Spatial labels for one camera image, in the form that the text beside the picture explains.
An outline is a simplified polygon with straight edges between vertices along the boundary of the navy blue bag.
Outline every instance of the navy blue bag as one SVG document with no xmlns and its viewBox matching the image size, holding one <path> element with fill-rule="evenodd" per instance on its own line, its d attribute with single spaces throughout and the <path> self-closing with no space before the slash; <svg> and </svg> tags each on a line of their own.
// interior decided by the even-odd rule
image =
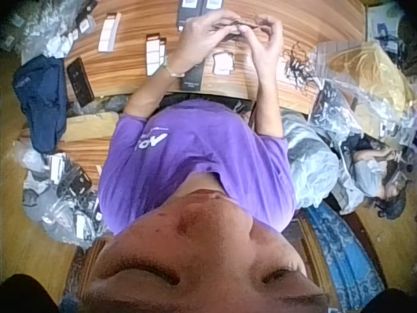
<svg viewBox="0 0 417 313">
<path fill-rule="evenodd" d="M 26 115 L 33 148 L 54 153 L 66 129 L 64 59 L 35 57 L 14 73 L 13 88 Z"/>
</svg>

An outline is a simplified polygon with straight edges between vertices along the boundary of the wooden floor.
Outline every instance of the wooden floor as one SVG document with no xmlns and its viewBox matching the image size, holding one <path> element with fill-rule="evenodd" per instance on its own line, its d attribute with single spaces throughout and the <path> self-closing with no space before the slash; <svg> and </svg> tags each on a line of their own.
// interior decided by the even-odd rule
<svg viewBox="0 0 417 313">
<path fill-rule="evenodd" d="M 410 186 L 407 207 L 397 220 L 379 218 L 376 210 L 367 207 L 359 207 L 356 212 L 379 257 L 388 286 L 417 295 L 417 183 Z"/>
<path fill-rule="evenodd" d="M 13 140 L 25 117 L 12 90 L 17 57 L 0 53 L 1 135 L 1 281 L 16 273 L 36 278 L 59 301 L 74 254 L 74 246 L 50 239 L 22 209 L 25 170 L 14 161 Z"/>
</svg>

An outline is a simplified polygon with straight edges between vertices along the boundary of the purple t-shirt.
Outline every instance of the purple t-shirt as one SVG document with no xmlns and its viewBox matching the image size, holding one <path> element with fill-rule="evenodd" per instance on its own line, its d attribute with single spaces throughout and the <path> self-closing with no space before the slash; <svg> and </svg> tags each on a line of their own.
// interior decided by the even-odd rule
<svg viewBox="0 0 417 313">
<path fill-rule="evenodd" d="M 161 206 L 194 172 L 214 173 L 228 196 L 277 231 L 295 193 L 287 141 L 256 135 L 222 104 L 184 101 L 149 120 L 124 115 L 103 167 L 98 197 L 114 233 Z"/>
</svg>

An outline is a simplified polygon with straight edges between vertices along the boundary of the bracelet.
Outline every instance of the bracelet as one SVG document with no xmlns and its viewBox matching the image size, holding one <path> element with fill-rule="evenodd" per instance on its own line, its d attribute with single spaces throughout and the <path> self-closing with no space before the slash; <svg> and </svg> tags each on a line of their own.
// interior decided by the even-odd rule
<svg viewBox="0 0 417 313">
<path fill-rule="evenodd" d="M 185 73 L 182 73 L 182 74 L 172 73 L 172 71 L 170 71 L 170 70 L 168 69 L 168 63 L 167 63 L 167 60 L 165 60 L 165 61 L 164 61 L 164 63 L 162 63 L 162 66 L 163 66 L 163 67 L 167 70 L 167 72 L 169 73 L 169 75 L 170 75 L 171 77 L 181 78 L 181 77 L 184 77 L 184 76 L 185 76 Z"/>
</svg>

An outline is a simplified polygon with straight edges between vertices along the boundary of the wooden table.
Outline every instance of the wooden table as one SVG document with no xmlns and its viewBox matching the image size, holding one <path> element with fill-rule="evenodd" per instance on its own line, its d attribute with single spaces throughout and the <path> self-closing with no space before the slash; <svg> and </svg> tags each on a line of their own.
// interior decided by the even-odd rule
<svg viewBox="0 0 417 313">
<path fill-rule="evenodd" d="M 94 32 L 78 40 L 66 59 L 66 65 L 82 57 L 91 87 L 96 97 L 133 93 L 146 79 L 145 37 L 160 33 L 167 38 L 167 52 L 172 52 L 179 38 L 176 28 L 179 0 L 103 0 L 93 11 L 97 26 Z M 269 14 L 283 22 L 284 48 L 300 45 L 307 52 L 317 43 L 327 40 L 359 40 L 365 38 L 365 8 L 359 0 L 224 0 L 224 7 L 234 10 L 245 20 L 257 14 Z M 120 12 L 115 49 L 111 53 L 97 51 L 102 25 L 107 13 Z M 255 99 L 257 76 L 246 45 L 221 43 L 215 52 L 235 54 L 235 70 L 229 76 L 212 73 L 213 60 L 206 59 L 201 93 Z M 285 77 L 286 59 L 279 62 L 277 82 L 280 104 L 308 113 L 317 96 L 317 88 L 306 93 L 296 90 Z M 68 97 L 74 92 L 67 83 Z M 174 85 L 170 91 L 179 91 Z"/>
</svg>

